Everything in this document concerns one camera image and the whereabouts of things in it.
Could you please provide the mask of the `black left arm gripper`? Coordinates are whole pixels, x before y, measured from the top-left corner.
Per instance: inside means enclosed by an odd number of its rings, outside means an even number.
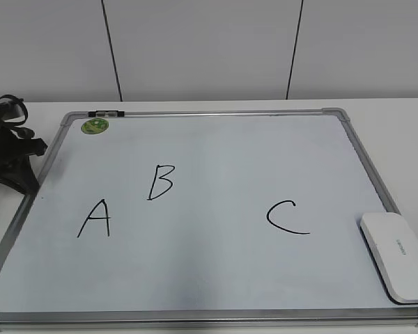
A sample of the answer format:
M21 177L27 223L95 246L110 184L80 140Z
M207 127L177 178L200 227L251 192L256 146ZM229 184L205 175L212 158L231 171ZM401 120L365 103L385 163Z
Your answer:
M0 184L21 194L36 194L40 188L30 157L41 157L47 144L24 126L29 114L22 98L0 97Z

